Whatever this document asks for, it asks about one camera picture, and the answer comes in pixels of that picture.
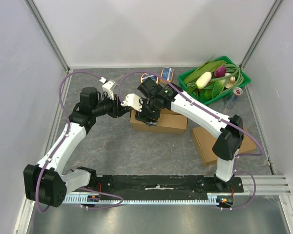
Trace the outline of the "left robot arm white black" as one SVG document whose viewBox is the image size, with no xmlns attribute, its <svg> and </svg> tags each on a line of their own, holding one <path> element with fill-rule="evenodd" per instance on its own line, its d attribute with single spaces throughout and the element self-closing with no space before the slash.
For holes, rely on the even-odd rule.
<svg viewBox="0 0 293 234">
<path fill-rule="evenodd" d="M 28 164 L 23 171 L 26 198 L 47 206 L 59 207 L 65 196 L 82 187 L 87 192 L 98 186 L 96 170 L 78 167 L 63 175 L 63 169 L 78 144 L 104 115 L 117 118 L 130 111 L 122 106 L 117 95 L 100 94 L 94 87 L 85 87 L 80 101 L 69 115 L 69 122 L 49 152 L 36 164 Z"/>
</svg>

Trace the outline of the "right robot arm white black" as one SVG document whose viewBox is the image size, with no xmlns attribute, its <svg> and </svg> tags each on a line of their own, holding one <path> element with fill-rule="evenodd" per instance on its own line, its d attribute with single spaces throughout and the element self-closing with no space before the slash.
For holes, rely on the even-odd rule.
<svg viewBox="0 0 293 234">
<path fill-rule="evenodd" d="M 135 101 L 138 105 L 136 120 L 148 126 L 155 126 L 161 110 L 168 109 L 194 121 L 216 139 L 212 147 L 212 151 L 217 156 L 214 186 L 220 192 L 229 189 L 234 177 L 235 156 L 244 139 L 241 117 L 218 114 L 174 84 L 161 86 L 147 78 L 137 89 L 143 94 L 143 97 L 138 97 Z"/>
</svg>

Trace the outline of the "cardboard sheet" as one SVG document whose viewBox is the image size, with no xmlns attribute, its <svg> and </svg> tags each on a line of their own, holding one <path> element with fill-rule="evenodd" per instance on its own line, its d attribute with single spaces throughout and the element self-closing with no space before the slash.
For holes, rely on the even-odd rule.
<svg viewBox="0 0 293 234">
<path fill-rule="evenodd" d="M 188 118 L 176 112 L 162 109 L 156 126 L 147 126 L 135 119 L 136 111 L 130 113 L 130 124 L 136 131 L 183 134 L 188 127 Z"/>
</svg>

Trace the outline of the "brown cardboard box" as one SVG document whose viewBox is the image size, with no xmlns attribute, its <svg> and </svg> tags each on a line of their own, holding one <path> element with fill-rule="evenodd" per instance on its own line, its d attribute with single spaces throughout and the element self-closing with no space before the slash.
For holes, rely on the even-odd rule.
<svg viewBox="0 0 293 234">
<path fill-rule="evenodd" d="M 196 148 L 199 152 L 199 156 L 204 166 L 211 166 L 217 164 L 217 156 L 212 151 L 212 147 L 216 142 L 214 138 L 206 129 L 203 127 L 193 128 L 191 136 Z M 239 153 L 249 154 L 254 153 L 256 150 L 256 144 L 247 136 L 244 135 L 244 140 Z"/>
</svg>

